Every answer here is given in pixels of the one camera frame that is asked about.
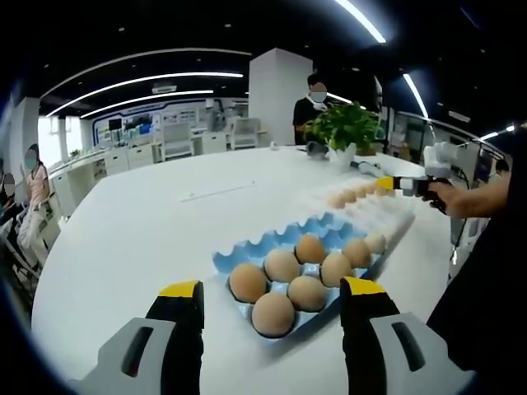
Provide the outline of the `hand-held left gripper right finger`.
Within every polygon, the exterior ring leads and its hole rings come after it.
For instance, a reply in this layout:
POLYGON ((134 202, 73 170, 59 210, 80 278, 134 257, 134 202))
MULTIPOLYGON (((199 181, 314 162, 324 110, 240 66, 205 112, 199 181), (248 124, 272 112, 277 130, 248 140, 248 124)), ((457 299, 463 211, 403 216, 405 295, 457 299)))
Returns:
POLYGON ((445 341, 414 314, 399 312, 379 284, 342 278, 339 305, 350 394, 462 394, 473 381, 445 341))

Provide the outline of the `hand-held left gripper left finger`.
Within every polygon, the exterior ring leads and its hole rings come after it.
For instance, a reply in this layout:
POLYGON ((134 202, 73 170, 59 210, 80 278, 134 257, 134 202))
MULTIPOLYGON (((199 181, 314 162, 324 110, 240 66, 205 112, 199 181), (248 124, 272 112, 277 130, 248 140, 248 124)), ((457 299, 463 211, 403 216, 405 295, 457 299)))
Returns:
POLYGON ((77 394, 199 394, 203 356, 201 281, 167 286, 144 317, 132 318, 106 343, 77 394))

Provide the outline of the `person's right hand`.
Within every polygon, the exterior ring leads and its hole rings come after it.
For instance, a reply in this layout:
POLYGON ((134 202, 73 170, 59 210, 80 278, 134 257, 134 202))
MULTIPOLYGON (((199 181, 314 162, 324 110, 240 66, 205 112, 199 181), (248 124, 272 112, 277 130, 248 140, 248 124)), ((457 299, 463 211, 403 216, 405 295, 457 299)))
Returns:
POLYGON ((428 184, 430 206, 453 218, 466 218, 468 214, 468 191, 451 184, 433 182, 428 184))

